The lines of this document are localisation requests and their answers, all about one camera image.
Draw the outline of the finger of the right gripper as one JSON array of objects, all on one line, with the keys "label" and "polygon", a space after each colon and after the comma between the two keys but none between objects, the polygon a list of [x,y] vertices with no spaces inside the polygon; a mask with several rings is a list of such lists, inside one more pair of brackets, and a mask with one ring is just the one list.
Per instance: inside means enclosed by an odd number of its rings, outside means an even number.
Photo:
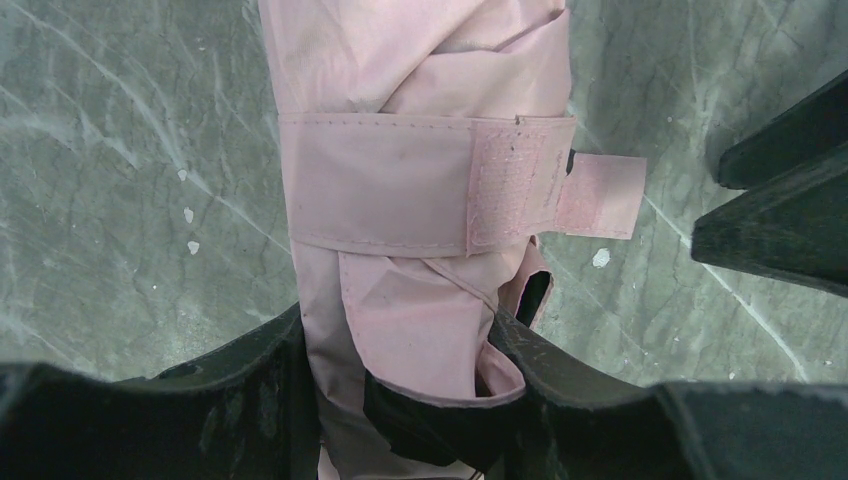
[{"label": "finger of the right gripper", "polygon": [[694,261],[847,296],[847,146],[700,217]]},{"label": "finger of the right gripper", "polygon": [[842,72],[767,125],[728,148],[716,181],[747,190],[847,143],[847,73]]}]

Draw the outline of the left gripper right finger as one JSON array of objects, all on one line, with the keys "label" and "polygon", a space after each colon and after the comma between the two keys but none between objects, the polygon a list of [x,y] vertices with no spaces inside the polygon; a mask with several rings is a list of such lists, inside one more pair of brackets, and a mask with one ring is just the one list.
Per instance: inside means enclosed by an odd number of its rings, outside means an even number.
[{"label": "left gripper right finger", "polygon": [[508,479],[843,479],[847,389],[669,381],[639,387],[569,355],[506,312],[491,342],[526,397]]}]

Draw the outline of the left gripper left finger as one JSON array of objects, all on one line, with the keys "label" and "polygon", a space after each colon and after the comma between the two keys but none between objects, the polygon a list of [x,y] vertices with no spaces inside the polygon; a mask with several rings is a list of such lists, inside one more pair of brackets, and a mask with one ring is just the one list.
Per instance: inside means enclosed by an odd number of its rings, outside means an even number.
[{"label": "left gripper left finger", "polygon": [[152,378],[1,367],[5,479],[313,479],[319,435],[297,307]]}]

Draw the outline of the pink and black folding umbrella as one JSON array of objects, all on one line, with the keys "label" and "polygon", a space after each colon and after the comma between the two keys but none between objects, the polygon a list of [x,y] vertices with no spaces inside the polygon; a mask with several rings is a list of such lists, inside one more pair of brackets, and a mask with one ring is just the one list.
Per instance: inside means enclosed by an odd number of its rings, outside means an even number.
[{"label": "pink and black folding umbrella", "polygon": [[484,412],[524,395],[488,339],[551,290],[538,237],[632,236],[637,157],[576,153],[563,1],[263,1],[322,479],[474,479],[389,443],[373,381]]}]

